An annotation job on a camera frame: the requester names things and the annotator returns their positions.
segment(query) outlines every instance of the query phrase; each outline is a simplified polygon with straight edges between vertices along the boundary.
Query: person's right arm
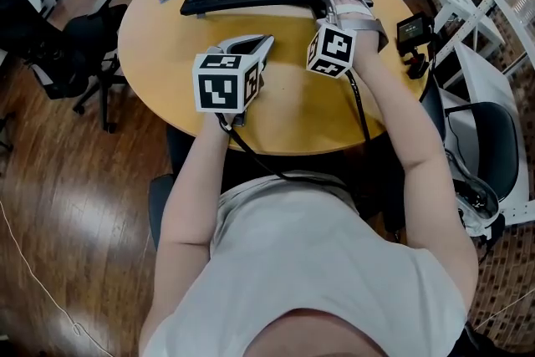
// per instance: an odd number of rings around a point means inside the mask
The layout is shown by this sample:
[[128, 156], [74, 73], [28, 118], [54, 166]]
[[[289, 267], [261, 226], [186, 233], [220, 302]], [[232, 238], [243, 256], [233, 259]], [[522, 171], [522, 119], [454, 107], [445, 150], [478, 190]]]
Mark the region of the person's right arm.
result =
[[438, 259], [469, 309], [477, 284], [476, 249], [457, 212], [441, 138], [421, 103], [383, 65], [377, 40], [376, 32], [360, 32], [354, 68], [374, 96], [405, 170], [407, 242]]

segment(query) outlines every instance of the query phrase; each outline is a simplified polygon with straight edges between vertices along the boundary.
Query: black cable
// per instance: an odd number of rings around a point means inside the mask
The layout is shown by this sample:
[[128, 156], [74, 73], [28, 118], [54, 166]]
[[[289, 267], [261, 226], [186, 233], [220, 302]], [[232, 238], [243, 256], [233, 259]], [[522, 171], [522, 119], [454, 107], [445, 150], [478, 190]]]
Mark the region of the black cable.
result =
[[462, 155], [461, 153], [461, 145], [459, 143], [459, 136], [456, 134], [456, 132], [453, 130], [453, 128], [451, 127], [451, 121], [450, 121], [450, 116], [448, 115], [448, 125], [450, 126], [450, 130], [451, 132], [453, 133], [453, 135], [455, 136], [456, 138], [456, 141], [457, 141], [457, 152], [459, 152], [459, 156], [461, 157], [461, 161], [464, 165], [466, 165], [466, 161], [465, 161], [465, 158], [464, 156]]
[[229, 134], [234, 141], [238, 143], [238, 145], [243, 149], [245, 153], [250, 155], [263, 169], [265, 169], [267, 172], [273, 174], [274, 176], [277, 176], [280, 179], [283, 179], [285, 181], [301, 181], [304, 183], [309, 183], [312, 185], [318, 185], [318, 186], [335, 186], [339, 189], [342, 189], [343, 191], [348, 192], [350, 195], [353, 195], [353, 192], [343, 183], [338, 183], [337, 181], [331, 181], [326, 179], [314, 179], [312, 177], [293, 177], [293, 176], [286, 176], [285, 174], [273, 170], [271, 167], [264, 164], [262, 161], [260, 161], [260, 158], [258, 158], [257, 153], [249, 147], [249, 145], [243, 141], [242, 137], [232, 128], [231, 125], [227, 123], [225, 120], [225, 117], [221, 113], [216, 113], [217, 118], [219, 119], [219, 126], [221, 126], [222, 130], [225, 131], [227, 134]]
[[481, 265], [483, 262], [485, 262], [485, 260], [487, 259], [487, 256], [490, 254], [491, 251], [492, 251], [492, 247], [490, 247], [490, 248], [487, 247], [487, 250], [485, 251], [485, 254], [483, 254], [481, 259], [479, 259], [478, 265]]
[[357, 111], [359, 112], [360, 124], [362, 126], [362, 131], [364, 132], [364, 143], [366, 144], [366, 149], [369, 150], [369, 144], [371, 139], [369, 137], [368, 124], [366, 123], [366, 116], [364, 114], [364, 107], [362, 106], [362, 99], [360, 98], [359, 87], [357, 86], [357, 81], [354, 80], [354, 76], [351, 73], [351, 70], [345, 72], [346, 76], [349, 79], [351, 84], [351, 89], [353, 90], [354, 100], [357, 104]]

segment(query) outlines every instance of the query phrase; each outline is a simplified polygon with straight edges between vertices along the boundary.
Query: chair wheel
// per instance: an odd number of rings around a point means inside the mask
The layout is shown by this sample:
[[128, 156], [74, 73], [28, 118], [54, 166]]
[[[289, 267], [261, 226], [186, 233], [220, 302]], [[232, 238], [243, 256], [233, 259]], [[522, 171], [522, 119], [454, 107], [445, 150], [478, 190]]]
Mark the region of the chair wheel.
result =
[[74, 107], [73, 110], [80, 116], [85, 113], [85, 107], [83, 106]]
[[115, 130], [117, 130], [117, 124], [115, 122], [108, 122], [106, 125], [106, 132], [108, 134], [114, 134]]

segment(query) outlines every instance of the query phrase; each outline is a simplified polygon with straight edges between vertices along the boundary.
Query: hand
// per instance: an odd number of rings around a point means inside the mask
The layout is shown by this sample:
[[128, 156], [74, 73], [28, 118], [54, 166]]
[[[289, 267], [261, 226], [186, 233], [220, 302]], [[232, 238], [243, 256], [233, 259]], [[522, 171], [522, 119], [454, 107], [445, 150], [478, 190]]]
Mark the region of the hand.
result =
[[[335, 5], [362, 4], [360, 0], [334, 0]], [[363, 13], [341, 13], [340, 19], [375, 19], [371, 15]], [[379, 34], [371, 30], [357, 31], [357, 41], [354, 47], [353, 65], [357, 73], [364, 68], [364, 65], [378, 56]]]

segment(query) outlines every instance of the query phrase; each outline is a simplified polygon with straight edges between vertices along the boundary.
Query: small display screen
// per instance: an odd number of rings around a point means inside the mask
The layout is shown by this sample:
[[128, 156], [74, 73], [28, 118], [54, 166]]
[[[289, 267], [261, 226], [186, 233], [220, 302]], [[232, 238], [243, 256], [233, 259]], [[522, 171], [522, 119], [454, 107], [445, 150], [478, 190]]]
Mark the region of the small display screen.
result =
[[399, 32], [400, 34], [398, 34], [398, 40], [400, 43], [421, 36], [424, 32], [424, 24], [422, 19], [418, 18], [411, 23], [402, 25]]

